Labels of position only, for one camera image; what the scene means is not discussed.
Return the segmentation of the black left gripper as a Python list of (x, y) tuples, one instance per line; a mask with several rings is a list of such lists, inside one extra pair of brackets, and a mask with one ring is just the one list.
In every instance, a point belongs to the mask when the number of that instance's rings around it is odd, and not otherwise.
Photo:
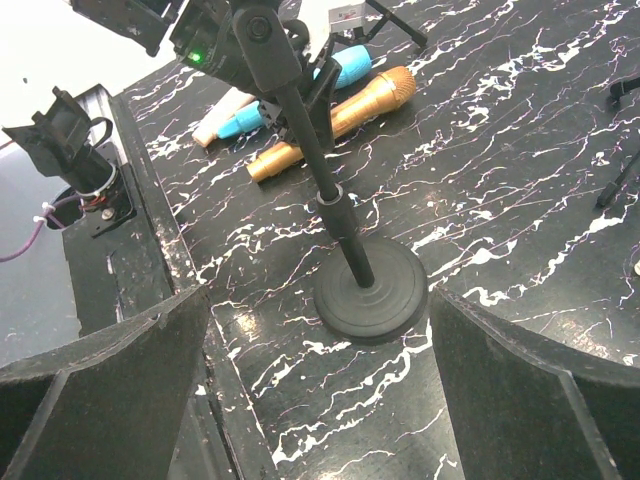
[(259, 48), (258, 98), (280, 108), (282, 118), (273, 122), (284, 130), (283, 140), (300, 147), (333, 148), (330, 104), (341, 73), (342, 66), (331, 56), (316, 66), (289, 44)]

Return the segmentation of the blue toy microphone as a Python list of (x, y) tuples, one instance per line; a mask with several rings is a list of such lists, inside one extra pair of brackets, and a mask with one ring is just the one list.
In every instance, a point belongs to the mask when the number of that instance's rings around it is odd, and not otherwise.
[[(372, 61), (367, 48), (357, 45), (335, 53), (332, 58), (342, 70), (336, 82), (337, 90), (352, 85), (372, 69)], [(216, 132), (216, 139), (227, 139), (261, 128), (265, 120), (259, 112), (259, 101), (255, 100), (239, 109), (230, 119), (222, 124)]]

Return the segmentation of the gold toy microphone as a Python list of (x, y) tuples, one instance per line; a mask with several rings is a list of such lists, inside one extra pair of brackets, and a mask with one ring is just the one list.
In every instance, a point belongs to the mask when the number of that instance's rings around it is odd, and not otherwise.
[[(334, 137), (340, 138), (372, 118), (395, 111), (416, 93), (416, 80), (405, 66), (378, 74), (357, 94), (331, 110)], [(279, 142), (260, 154), (247, 166), (255, 183), (278, 175), (304, 158), (302, 150)]]

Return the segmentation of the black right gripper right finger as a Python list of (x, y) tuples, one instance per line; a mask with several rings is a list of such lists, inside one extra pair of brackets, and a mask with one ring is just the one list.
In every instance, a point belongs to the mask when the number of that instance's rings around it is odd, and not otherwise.
[(504, 320), (444, 289), (433, 348), (468, 479), (636, 479), (639, 370)]

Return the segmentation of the pink toy microphone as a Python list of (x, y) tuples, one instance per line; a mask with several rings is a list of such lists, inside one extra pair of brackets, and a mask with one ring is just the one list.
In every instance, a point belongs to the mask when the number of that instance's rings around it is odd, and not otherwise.
[(219, 128), (231, 119), (238, 110), (252, 103), (256, 97), (236, 88), (229, 89), (221, 99), (214, 104), (204, 118), (199, 122), (192, 134), (192, 139), (201, 147), (207, 147), (218, 138)]

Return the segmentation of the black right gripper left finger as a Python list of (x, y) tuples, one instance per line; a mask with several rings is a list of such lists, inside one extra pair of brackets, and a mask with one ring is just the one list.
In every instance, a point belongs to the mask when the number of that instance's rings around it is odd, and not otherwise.
[(165, 478), (208, 321), (192, 287), (3, 367), (2, 478)]

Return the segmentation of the black round-base clamp stand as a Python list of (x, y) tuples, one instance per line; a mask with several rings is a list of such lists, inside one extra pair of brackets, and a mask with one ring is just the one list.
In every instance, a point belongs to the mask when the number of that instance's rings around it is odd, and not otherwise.
[[(262, 46), (290, 45), (276, 1), (233, 1), (232, 26), (257, 85)], [(351, 199), (336, 183), (322, 149), (300, 147), (318, 187), (318, 213), (339, 243), (315, 274), (314, 305), (327, 329), (354, 344), (393, 341), (423, 316), (427, 275), (418, 257), (387, 238), (361, 240)]]

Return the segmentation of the black small tripod stand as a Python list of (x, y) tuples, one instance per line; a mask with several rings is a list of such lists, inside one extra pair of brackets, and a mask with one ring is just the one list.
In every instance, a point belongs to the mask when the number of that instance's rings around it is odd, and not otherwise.
[[(365, 30), (364, 23), (366, 20), (366, 8), (372, 8), (380, 18), (377, 23), (368, 31)], [(408, 23), (398, 17), (389, 8), (382, 5), (379, 1), (366, 0), (365, 17), (363, 25), (358, 28), (345, 30), (339, 33), (332, 33), (329, 36), (328, 45), (333, 48), (336, 44), (352, 47), (356, 45), (366, 45), (370, 43), (377, 34), (386, 26), (392, 23), (404, 32), (411, 41), (419, 48), (424, 49), (428, 44), (428, 37), (419, 30), (411, 27)]]

